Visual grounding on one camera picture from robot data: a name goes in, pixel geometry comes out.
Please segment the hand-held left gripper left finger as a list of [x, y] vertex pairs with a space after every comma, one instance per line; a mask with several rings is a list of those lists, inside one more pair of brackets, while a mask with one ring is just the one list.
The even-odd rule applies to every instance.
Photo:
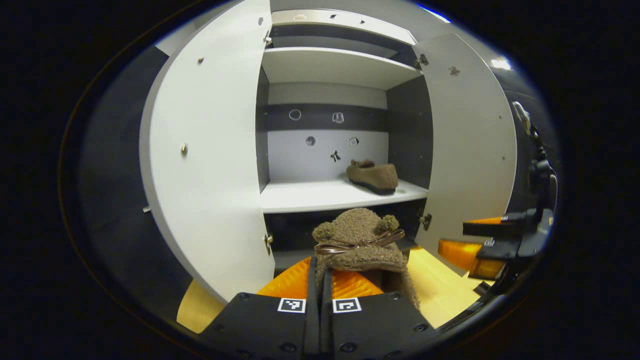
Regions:
[[206, 357], [314, 357], [320, 352], [319, 305], [311, 257], [304, 298], [238, 292], [198, 340]]

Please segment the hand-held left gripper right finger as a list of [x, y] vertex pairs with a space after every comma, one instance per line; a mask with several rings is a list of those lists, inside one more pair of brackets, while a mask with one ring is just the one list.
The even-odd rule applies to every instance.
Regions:
[[331, 270], [323, 282], [320, 353], [325, 358], [407, 358], [410, 347], [440, 333], [402, 292], [334, 298]]

